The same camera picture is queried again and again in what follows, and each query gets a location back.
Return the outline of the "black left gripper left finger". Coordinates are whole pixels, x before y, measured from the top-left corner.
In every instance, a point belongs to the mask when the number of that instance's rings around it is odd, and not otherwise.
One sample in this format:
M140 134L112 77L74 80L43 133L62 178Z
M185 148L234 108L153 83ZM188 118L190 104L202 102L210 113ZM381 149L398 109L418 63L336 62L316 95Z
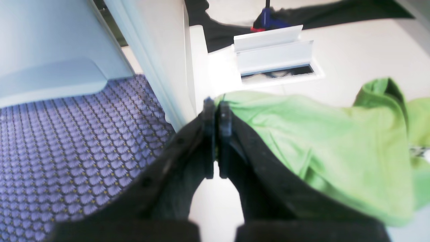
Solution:
M55 226L52 242L199 242L188 220L192 197L213 178L214 101L184 126L126 191L102 210Z

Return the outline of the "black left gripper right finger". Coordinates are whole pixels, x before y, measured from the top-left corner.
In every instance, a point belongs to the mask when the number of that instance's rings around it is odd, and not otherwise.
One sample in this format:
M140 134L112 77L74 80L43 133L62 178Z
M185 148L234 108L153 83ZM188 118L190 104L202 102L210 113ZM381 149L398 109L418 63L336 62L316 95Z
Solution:
M389 242L377 219L311 188L293 174L260 136L218 106L221 178L229 178L241 198L244 224L236 242Z

